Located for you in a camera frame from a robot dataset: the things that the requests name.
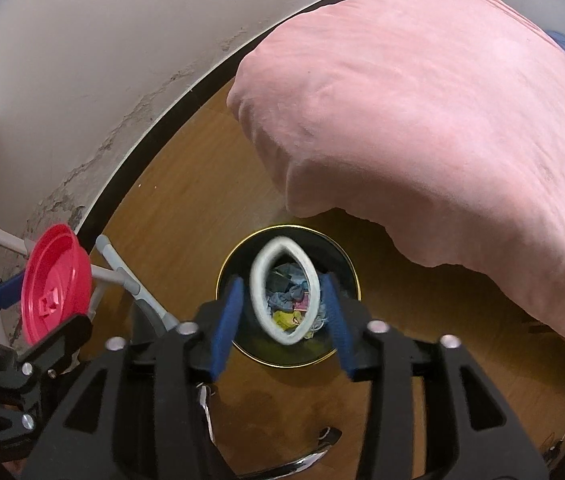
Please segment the red plastic lid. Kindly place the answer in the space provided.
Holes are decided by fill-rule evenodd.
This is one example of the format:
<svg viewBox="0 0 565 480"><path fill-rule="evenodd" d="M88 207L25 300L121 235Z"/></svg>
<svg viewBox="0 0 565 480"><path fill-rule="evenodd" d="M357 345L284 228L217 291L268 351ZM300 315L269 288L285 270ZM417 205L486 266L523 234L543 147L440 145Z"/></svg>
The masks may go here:
<svg viewBox="0 0 565 480"><path fill-rule="evenodd" d="M25 267L21 316L31 346L73 315L86 315L92 269L86 250L66 224L49 228L36 242Z"/></svg>

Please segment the white ring band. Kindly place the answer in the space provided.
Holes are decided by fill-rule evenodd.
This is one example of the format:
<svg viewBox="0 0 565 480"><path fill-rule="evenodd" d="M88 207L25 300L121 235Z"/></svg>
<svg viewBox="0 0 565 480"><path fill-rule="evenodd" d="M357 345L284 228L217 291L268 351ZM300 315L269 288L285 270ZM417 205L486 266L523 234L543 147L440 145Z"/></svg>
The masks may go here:
<svg viewBox="0 0 565 480"><path fill-rule="evenodd" d="M299 344L324 325L319 274L307 253L289 237L275 237L258 252L249 290L258 325L277 344Z"/></svg>

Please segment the black gold trash bin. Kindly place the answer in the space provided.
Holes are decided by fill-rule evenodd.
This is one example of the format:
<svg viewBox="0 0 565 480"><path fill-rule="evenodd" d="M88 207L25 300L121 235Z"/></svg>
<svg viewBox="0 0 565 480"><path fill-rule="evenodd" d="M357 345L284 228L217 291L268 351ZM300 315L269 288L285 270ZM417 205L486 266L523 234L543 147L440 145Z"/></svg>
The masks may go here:
<svg viewBox="0 0 565 480"><path fill-rule="evenodd" d="M276 237L288 237L297 243L311 259L319 275L335 274L345 296L362 297L359 278L354 264L345 250L329 236L296 224L269 226L244 238L227 256L216 281L216 291L223 292L235 275L250 280L252 261L260 250ZM278 256L265 279L264 308L274 324L291 334L297 330L309 313L310 289L307 274L292 256ZM283 370L308 367L325 361L336 353L328 333L326 307L319 313L303 338L292 346L285 346L263 330L253 312L251 298L244 300L240 322L234 338L234 347L254 362Z"/></svg>

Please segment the pink bed cover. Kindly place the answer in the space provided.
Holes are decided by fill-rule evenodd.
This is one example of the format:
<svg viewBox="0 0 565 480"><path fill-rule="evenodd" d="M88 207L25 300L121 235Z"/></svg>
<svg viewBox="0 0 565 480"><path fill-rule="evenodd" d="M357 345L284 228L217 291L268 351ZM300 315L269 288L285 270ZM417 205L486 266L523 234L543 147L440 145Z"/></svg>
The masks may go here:
<svg viewBox="0 0 565 480"><path fill-rule="evenodd" d="M288 210L383 226L565 338L565 52L501 0L345 0L278 26L227 105Z"/></svg>

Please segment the grey white chair frame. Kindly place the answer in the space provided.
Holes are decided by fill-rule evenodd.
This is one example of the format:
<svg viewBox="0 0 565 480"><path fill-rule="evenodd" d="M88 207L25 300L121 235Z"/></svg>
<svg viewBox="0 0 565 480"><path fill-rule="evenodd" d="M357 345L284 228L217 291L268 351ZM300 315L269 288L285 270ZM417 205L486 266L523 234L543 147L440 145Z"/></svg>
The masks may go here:
<svg viewBox="0 0 565 480"><path fill-rule="evenodd" d="M13 275L25 272L36 242L21 240L0 230L0 280L7 281ZM81 374L105 351L121 350L128 344L145 344L183 323L168 313L130 273L106 237L100 237L97 247L106 259L106 265L94 266L90 263L92 295L86 315L92 321L92 337L77 352L71 365L74 370L78 366L83 367ZM244 281L244 300L247 297L250 297L249 281ZM20 301L6 310L0 310L0 347L13 350L19 356L33 347L23 333ZM215 444L208 408L211 386L199 386L198 399ZM0 460L0 479L9 477L7 465L11 461Z"/></svg>

